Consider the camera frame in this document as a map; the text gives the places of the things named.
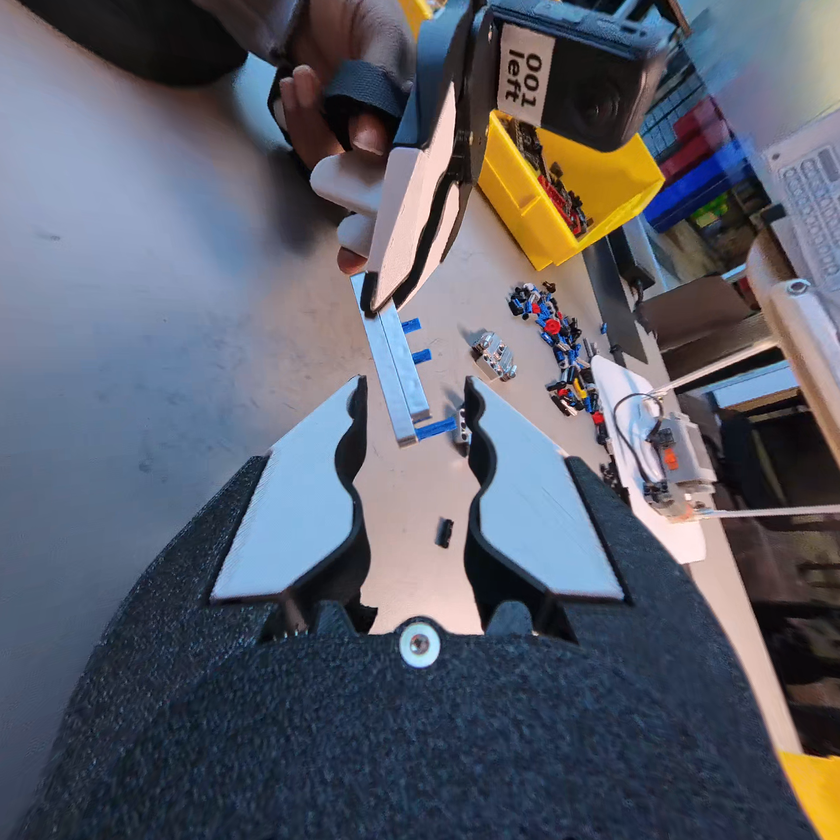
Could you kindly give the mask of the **grey battery box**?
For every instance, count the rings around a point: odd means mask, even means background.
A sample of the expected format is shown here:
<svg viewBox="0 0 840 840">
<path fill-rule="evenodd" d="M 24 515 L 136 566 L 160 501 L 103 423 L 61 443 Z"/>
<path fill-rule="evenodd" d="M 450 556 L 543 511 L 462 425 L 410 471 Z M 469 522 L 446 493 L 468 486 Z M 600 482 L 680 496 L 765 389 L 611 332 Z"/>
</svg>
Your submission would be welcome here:
<svg viewBox="0 0 840 840">
<path fill-rule="evenodd" d="M 663 416 L 647 435 L 668 483 L 688 491 L 706 491 L 717 475 L 698 425 L 687 415 Z"/>
</svg>

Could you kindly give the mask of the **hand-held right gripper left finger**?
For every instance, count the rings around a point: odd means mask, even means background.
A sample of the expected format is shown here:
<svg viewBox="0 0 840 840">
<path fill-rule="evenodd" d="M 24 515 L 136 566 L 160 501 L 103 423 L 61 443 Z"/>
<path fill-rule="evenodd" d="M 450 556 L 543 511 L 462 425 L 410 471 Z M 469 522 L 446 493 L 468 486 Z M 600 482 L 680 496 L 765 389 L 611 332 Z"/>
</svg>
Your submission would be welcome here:
<svg viewBox="0 0 840 840">
<path fill-rule="evenodd" d="M 368 384 L 356 375 L 269 449 L 210 603 L 267 602 L 282 630 L 314 624 L 321 602 L 358 601 L 371 567 L 360 494 Z"/>
</svg>

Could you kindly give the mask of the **pile of black pins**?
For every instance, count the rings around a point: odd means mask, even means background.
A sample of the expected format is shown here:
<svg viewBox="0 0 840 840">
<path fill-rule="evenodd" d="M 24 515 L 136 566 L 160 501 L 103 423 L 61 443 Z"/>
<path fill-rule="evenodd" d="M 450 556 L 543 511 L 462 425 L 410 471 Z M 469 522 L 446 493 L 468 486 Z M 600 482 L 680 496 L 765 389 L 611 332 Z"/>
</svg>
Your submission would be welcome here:
<svg viewBox="0 0 840 840">
<path fill-rule="evenodd" d="M 604 484 L 609 487 L 610 490 L 615 493 L 624 504 L 630 506 L 628 490 L 624 486 L 618 473 L 614 457 L 611 456 L 607 463 L 601 463 L 599 466 Z"/>
</svg>

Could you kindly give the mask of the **short grey perforated beam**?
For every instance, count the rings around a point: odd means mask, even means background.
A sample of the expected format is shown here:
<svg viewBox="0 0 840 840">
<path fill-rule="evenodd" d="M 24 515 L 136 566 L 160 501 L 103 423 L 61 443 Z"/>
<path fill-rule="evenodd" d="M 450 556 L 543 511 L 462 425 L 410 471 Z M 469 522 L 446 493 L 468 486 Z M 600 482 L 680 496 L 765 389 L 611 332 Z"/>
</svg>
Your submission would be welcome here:
<svg viewBox="0 0 840 840">
<path fill-rule="evenodd" d="M 389 301 L 377 315 L 407 410 L 413 423 L 420 424 L 430 419 L 431 409 L 394 302 Z"/>
</svg>

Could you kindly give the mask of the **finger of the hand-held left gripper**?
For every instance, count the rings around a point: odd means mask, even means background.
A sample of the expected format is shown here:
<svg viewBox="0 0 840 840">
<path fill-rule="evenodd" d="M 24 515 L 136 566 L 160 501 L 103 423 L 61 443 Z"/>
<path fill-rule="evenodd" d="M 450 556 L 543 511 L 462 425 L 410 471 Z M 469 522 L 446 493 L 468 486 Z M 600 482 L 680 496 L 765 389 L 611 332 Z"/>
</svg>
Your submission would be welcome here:
<svg viewBox="0 0 840 840">
<path fill-rule="evenodd" d="M 412 268 L 392 296 L 397 310 L 417 294 L 445 260 L 462 225 L 472 186 L 470 182 L 456 183 L 446 177 L 436 187 Z"/>
<path fill-rule="evenodd" d="M 365 314 L 389 302 L 412 268 L 436 187 L 446 177 L 455 147 L 455 86 L 449 85 L 425 149 L 395 147 L 388 157 L 361 296 Z"/>
</svg>

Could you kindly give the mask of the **stack of blue and red bins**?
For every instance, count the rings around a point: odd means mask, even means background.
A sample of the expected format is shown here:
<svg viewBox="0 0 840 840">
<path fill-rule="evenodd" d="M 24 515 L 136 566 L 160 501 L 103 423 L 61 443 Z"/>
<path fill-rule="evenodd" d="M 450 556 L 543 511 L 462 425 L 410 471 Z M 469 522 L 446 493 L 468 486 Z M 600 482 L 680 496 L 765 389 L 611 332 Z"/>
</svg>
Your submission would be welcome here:
<svg viewBox="0 0 840 840">
<path fill-rule="evenodd" d="M 665 178 L 644 210 L 648 225 L 658 233 L 755 177 L 747 147 L 683 45 L 668 58 L 639 133 Z"/>
</svg>

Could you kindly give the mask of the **long grey beam with pins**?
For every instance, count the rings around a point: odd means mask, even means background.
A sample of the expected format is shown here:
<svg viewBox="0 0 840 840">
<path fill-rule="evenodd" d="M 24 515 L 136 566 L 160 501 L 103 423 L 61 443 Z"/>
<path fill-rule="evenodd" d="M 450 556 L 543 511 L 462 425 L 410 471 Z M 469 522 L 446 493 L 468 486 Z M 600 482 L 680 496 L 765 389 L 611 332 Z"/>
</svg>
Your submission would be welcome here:
<svg viewBox="0 0 840 840">
<path fill-rule="evenodd" d="M 397 444 L 404 448 L 439 434 L 452 433 L 455 429 L 454 419 L 437 423 L 429 423 L 428 419 L 424 425 L 413 423 L 396 377 L 392 357 L 385 344 L 378 315 L 368 316 L 363 310 L 360 310 L 360 315 Z"/>
</svg>

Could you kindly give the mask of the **brown wooden panel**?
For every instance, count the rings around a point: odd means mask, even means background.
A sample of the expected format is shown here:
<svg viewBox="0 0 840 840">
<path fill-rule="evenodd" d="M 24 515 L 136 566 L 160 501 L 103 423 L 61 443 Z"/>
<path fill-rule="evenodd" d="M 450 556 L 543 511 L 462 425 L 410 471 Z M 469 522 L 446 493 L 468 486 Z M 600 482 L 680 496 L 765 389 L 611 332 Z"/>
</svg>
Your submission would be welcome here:
<svg viewBox="0 0 840 840">
<path fill-rule="evenodd" d="M 671 380 L 743 351 L 776 348 L 761 311 L 720 276 L 706 276 L 645 300 L 638 310 L 654 335 Z"/>
</svg>

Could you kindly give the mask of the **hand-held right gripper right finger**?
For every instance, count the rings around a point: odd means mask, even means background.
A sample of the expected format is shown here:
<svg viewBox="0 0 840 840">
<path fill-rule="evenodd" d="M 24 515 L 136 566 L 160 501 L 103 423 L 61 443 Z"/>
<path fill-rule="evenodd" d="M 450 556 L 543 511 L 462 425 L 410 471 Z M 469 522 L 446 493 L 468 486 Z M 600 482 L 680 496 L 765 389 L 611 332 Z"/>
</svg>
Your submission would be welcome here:
<svg viewBox="0 0 840 840">
<path fill-rule="evenodd" d="M 481 628 L 507 605 L 528 632 L 571 632 L 566 604 L 626 594 L 562 447 L 480 378 L 465 379 L 469 505 L 464 566 Z"/>
</svg>

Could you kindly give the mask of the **grey motor with orange end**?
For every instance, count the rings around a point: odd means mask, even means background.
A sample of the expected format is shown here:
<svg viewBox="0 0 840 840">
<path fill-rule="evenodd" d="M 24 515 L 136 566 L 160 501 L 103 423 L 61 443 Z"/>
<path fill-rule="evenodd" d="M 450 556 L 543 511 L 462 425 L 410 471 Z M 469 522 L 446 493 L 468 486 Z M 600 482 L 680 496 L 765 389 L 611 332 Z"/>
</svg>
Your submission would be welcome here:
<svg viewBox="0 0 840 840">
<path fill-rule="evenodd" d="M 713 483 L 703 480 L 647 481 L 643 490 L 647 504 L 672 522 L 699 519 L 704 511 L 710 509 L 713 492 Z"/>
</svg>

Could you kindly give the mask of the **person's black clothing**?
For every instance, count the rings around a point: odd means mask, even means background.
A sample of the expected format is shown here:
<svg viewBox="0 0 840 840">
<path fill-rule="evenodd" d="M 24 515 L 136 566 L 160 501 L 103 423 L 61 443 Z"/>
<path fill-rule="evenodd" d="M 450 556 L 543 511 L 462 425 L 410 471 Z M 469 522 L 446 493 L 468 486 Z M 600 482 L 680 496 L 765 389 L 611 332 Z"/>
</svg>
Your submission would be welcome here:
<svg viewBox="0 0 840 840">
<path fill-rule="evenodd" d="M 210 85 L 248 52 L 191 1 L 22 1 L 28 11 L 114 66 L 171 88 Z"/>
</svg>

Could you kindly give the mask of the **pile of small mixed pieces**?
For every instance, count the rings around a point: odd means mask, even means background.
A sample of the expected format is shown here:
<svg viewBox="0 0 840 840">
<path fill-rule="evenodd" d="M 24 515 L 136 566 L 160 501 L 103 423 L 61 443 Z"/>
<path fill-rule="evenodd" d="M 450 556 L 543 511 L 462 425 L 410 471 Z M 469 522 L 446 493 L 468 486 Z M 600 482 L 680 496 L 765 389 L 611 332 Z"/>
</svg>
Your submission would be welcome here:
<svg viewBox="0 0 840 840">
<path fill-rule="evenodd" d="M 514 317 L 535 325 L 551 351 L 557 374 L 545 391 L 552 404 L 565 417 L 588 416 L 595 442 L 611 453 L 604 404 L 592 372 L 596 347 L 583 335 L 578 319 L 561 311 L 555 291 L 553 283 L 525 283 L 512 289 L 507 305 Z"/>
</svg>

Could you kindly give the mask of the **person's left hand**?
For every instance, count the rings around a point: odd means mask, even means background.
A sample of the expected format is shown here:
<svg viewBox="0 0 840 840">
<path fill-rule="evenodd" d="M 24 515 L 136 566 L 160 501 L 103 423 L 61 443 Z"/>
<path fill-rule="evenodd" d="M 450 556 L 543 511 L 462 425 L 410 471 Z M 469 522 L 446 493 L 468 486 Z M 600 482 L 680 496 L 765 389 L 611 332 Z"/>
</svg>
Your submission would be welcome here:
<svg viewBox="0 0 840 840">
<path fill-rule="evenodd" d="M 290 37 L 290 78 L 280 100 L 291 146 L 309 169 L 343 147 L 322 115 L 322 88 L 346 60 L 384 69 L 404 89 L 415 71 L 415 40 L 398 2 L 311 1 Z"/>
</svg>

